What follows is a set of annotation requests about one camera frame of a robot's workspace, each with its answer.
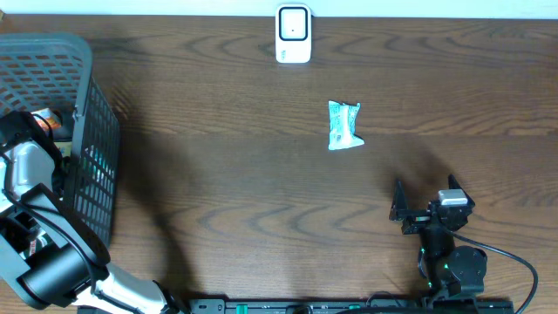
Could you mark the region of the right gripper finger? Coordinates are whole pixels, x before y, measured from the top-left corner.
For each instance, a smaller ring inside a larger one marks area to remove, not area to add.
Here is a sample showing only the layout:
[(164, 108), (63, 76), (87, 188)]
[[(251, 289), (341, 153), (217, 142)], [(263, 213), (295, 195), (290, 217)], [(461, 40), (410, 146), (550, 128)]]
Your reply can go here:
[(409, 207), (405, 196), (405, 191), (400, 180), (395, 180), (395, 188), (391, 209), (389, 213), (390, 221), (402, 221), (409, 215)]
[(461, 187), (458, 180), (453, 174), (448, 175), (448, 187), (450, 189), (457, 189), (457, 188), (462, 189), (465, 192), (468, 199), (468, 203), (465, 206), (468, 206), (469, 208), (474, 207), (474, 200), (469, 196), (469, 194), (465, 191), (465, 189)]

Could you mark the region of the mint green pack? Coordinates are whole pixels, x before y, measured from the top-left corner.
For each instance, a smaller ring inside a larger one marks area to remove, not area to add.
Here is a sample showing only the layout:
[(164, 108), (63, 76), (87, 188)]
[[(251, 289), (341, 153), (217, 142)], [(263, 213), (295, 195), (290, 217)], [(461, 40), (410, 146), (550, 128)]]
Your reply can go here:
[(330, 115), (329, 145), (330, 151), (359, 147), (364, 140), (356, 135), (357, 115), (361, 104), (355, 105), (328, 102)]

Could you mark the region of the teal small carton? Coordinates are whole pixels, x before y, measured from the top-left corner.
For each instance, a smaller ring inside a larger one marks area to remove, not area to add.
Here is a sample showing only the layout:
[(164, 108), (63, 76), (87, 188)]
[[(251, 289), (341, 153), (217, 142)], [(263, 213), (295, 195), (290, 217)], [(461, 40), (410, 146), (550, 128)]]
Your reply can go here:
[(107, 174), (107, 164), (104, 155), (95, 147), (90, 146), (85, 149), (86, 172), (95, 180), (102, 181)]

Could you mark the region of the orange small carton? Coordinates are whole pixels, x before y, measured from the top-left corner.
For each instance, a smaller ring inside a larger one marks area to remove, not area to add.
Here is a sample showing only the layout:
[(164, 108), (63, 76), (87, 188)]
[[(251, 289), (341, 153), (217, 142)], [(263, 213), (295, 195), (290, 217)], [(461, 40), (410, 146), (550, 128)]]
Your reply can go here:
[(51, 109), (38, 110), (32, 112), (31, 115), (46, 132), (49, 130), (54, 131), (62, 126), (61, 118)]

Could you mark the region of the yellow snack bag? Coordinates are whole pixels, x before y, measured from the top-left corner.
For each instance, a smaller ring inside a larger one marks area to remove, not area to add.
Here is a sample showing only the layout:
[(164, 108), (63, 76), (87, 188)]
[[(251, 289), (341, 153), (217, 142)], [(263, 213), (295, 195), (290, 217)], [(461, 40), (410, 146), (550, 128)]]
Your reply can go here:
[(63, 158), (71, 156), (71, 149), (72, 149), (71, 141), (55, 141), (54, 144), (62, 154)]

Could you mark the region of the round tape roll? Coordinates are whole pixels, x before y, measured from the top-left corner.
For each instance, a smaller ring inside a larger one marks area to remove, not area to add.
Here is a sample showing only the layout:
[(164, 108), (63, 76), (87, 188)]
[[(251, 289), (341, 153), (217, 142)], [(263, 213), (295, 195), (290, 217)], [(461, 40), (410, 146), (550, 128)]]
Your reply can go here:
[(20, 256), (23, 259), (27, 259), (30, 256), (36, 254), (38, 251), (44, 249), (49, 244), (51, 244), (51, 238), (45, 231), (39, 231), (37, 234), (33, 235), (29, 241), (29, 246), (23, 252), (20, 253)]

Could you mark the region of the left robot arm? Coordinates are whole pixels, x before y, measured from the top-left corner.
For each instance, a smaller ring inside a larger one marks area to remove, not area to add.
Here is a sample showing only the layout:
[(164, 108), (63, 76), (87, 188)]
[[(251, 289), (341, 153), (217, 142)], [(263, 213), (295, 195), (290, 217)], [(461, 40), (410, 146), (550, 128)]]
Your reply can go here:
[(115, 266), (105, 244), (53, 192), (62, 156), (27, 112), (1, 119), (1, 278), (36, 310), (186, 313), (155, 281)]

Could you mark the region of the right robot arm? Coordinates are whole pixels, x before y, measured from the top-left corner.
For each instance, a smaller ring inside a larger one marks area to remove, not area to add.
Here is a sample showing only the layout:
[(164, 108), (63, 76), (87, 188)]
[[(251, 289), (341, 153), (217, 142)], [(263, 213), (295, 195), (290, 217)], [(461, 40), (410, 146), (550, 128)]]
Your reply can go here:
[(403, 184), (395, 181), (389, 219), (402, 223), (404, 235), (418, 235), (418, 268), (429, 283), (429, 292), (421, 303), (429, 310), (443, 303), (469, 300), (484, 290), (487, 255), (471, 246), (457, 246), (453, 233), (468, 223), (475, 202), (453, 175), (448, 188), (438, 191), (438, 198), (424, 209), (413, 209), (407, 201)]

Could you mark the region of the white barcode scanner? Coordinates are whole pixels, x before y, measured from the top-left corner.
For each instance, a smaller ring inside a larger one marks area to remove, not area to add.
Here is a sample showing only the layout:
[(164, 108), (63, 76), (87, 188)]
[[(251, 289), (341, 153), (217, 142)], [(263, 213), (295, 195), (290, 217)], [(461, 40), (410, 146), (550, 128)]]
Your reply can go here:
[(301, 3), (286, 3), (276, 10), (276, 61), (305, 64), (312, 50), (311, 10)]

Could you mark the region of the grey plastic shopping basket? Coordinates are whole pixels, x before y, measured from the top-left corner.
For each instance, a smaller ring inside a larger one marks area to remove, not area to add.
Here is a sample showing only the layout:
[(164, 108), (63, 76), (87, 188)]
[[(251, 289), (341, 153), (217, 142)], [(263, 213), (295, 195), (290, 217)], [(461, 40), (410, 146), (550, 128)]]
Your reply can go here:
[(109, 275), (119, 122), (72, 34), (1, 37), (1, 277), (66, 307)]

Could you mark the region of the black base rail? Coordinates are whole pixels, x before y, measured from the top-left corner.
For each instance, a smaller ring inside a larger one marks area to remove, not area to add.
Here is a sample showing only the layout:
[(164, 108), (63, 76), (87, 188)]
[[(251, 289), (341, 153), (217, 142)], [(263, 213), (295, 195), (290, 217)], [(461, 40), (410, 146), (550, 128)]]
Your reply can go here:
[(187, 302), (193, 314), (513, 314), (509, 301), (447, 301), (431, 308), (420, 301), (393, 299), (387, 296), (364, 300), (225, 300), (191, 299)]

